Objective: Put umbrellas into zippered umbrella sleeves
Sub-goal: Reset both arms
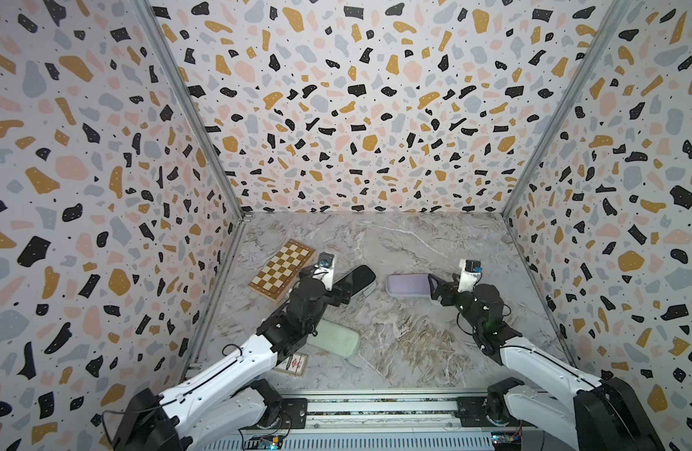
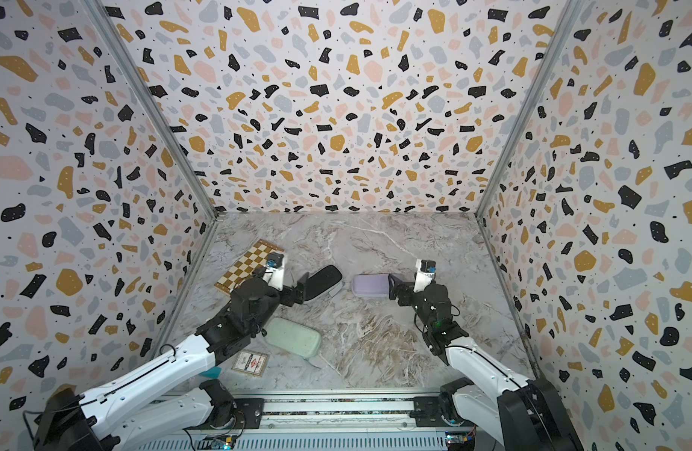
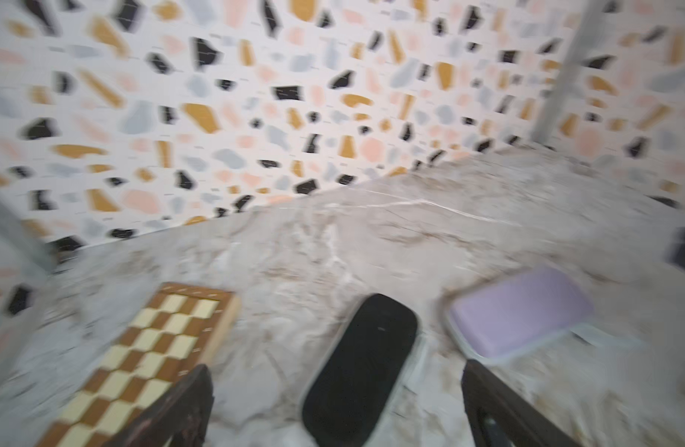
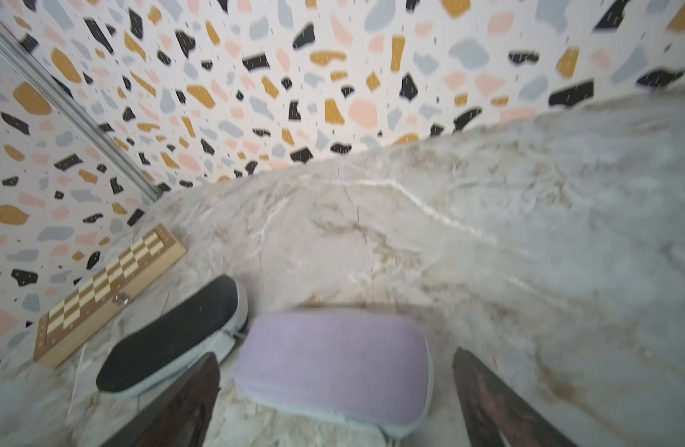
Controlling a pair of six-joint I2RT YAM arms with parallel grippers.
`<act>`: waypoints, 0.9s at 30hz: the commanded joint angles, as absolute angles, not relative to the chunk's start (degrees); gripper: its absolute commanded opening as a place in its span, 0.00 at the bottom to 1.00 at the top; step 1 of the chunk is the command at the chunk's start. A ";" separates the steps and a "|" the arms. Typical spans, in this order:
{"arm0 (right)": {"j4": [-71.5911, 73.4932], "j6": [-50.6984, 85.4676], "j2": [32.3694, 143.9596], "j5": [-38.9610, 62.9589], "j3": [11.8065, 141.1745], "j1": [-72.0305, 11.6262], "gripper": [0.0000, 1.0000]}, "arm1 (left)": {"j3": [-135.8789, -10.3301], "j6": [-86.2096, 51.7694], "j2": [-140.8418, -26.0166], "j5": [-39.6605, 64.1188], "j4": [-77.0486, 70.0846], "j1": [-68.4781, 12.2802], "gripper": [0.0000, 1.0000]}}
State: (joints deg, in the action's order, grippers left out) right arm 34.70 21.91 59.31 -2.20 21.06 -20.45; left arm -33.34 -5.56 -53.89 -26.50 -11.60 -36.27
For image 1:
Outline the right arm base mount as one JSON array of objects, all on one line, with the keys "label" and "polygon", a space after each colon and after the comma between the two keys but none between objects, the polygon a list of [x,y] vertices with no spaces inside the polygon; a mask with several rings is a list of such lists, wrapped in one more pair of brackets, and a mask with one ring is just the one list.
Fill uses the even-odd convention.
[{"label": "right arm base mount", "polygon": [[463,428],[505,428],[517,423],[517,420],[507,413],[497,413],[490,407],[489,402],[488,396],[456,398],[454,416],[460,421]]}]

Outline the mint green zippered sleeve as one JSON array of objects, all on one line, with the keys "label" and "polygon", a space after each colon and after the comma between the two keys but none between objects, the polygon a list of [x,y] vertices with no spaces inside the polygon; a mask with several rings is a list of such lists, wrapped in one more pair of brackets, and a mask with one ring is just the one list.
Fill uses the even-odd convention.
[{"label": "mint green zippered sleeve", "polygon": [[322,319],[315,336],[309,336],[307,344],[343,358],[354,357],[359,349],[360,334],[352,329]]}]

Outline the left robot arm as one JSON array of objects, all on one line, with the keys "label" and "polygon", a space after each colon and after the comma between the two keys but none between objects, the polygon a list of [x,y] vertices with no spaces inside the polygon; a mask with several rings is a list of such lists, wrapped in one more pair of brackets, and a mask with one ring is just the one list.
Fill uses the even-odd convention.
[{"label": "left robot arm", "polygon": [[269,427],[282,397],[261,377],[317,336],[327,306],[349,304],[372,285],[373,272],[355,268],[327,284],[302,274],[288,299],[242,345],[195,377],[159,394],[145,388],[118,412],[105,438],[115,450],[193,450],[258,423]]}]

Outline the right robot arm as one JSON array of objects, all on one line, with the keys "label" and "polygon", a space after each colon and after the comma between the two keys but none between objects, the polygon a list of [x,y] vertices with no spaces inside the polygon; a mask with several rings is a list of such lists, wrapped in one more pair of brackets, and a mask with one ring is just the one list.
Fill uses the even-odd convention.
[{"label": "right robot arm", "polygon": [[656,429],[634,389],[605,380],[541,350],[505,321],[498,289],[477,272],[443,280],[428,275],[433,300],[453,306],[481,353],[516,372],[490,385],[486,416],[497,426],[527,422],[575,450],[661,450]]}]

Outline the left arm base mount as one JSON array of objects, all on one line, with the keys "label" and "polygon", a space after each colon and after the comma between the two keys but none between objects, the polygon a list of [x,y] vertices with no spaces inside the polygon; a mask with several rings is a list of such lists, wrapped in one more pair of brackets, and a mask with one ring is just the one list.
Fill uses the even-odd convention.
[{"label": "left arm base mount", "polygon": [[284,398],[268,404],[254,428],[261,430],[304,430],[307,422],[308,400],[306,398]]}]

